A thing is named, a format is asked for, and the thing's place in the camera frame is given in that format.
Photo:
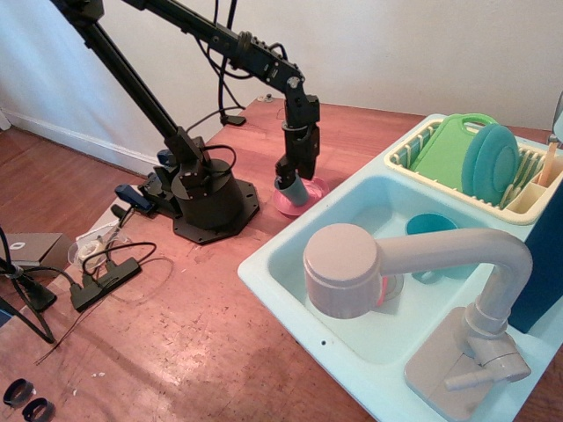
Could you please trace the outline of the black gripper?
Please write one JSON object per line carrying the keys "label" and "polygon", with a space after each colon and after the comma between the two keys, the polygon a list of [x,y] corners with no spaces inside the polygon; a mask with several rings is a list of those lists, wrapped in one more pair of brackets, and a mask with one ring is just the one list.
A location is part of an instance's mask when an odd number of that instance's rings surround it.
{"label": "black gripper", "polygon": [[296,171],[301,178],[312,179],[320,151],[320,103],[315,95],[287,93],[285,95],[285,121],[282,123],[285,154],[275,165],[274,187],[278,191],[289,189],[296,181]]}

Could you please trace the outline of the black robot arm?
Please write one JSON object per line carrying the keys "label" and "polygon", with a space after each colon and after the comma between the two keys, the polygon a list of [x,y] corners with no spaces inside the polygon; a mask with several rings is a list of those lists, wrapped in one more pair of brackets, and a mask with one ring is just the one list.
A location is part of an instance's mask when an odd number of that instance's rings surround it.
{"label": "black robot arm", "polygon": [[[104,14],[102,2],[56,1],[54,5],[164,137],[178,164],[185,164],[191,171],[208,169],[210,160],[203,149],[195,146],[186,131],[158,103],[99,24]],[[301,70],[282,50],[249,32],[234,33],[177,1],[133,1],[131,6],[139,11],[150,11],[181,32],[207,43],[233,69],[241,69],[282,93],[285,97],[282,125],[285,153],[275,167],[276,179],[282,187],[288,187],[296,178],[313,178],[320,147],[320,104],[317,97],[305,93]]]}

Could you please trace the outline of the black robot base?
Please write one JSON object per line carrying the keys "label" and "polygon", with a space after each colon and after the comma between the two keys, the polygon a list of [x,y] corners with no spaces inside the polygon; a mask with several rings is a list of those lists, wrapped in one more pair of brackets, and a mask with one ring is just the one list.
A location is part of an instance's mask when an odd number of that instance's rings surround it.
{"label": "black robot base", "polygon": [[260,210],[254,185],[221,159],[156,166],[139,190],[175,235],[200,245],[238,235]]}

